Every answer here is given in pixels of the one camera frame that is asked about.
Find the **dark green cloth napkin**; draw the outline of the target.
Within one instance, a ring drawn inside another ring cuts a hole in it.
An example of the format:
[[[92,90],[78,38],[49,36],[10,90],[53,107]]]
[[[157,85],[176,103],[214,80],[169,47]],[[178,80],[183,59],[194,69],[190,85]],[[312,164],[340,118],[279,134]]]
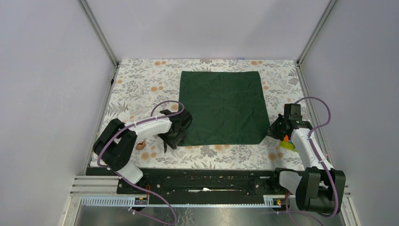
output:
[[[181,146],[257,145],[270,126],[258,71],[183,71],[179,102],[192,115]]]

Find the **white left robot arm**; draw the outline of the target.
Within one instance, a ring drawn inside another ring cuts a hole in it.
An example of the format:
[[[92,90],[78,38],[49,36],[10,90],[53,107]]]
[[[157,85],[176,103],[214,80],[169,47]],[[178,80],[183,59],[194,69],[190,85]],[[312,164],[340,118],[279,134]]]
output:
[[[126,125],[119,119],[111,120],[93,145],[93,152],[105,168],[128,180],[128,188],[139,194],[145,190],[143,172],[130,160],[133,149],[145,139],[158,136],[163,141],[164,151],[175,150],[185,139],[192,115],[188,110],[173,113],[163,110],[136,124]]]

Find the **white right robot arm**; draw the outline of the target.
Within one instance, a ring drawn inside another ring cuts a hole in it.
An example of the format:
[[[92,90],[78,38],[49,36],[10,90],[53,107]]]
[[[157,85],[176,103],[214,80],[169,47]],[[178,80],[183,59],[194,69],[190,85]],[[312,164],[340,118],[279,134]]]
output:
[[[346,175],[327,160],[311,134],[312,128],[309,121],[303,120],[300,104],[284,105],[284,113],[278,115],[267,135],[291,141],[304,171],[276,169],[277,176],[270,180],[270,188],[276,194],[291,192],[299,210],[332,217],[340,212]]]

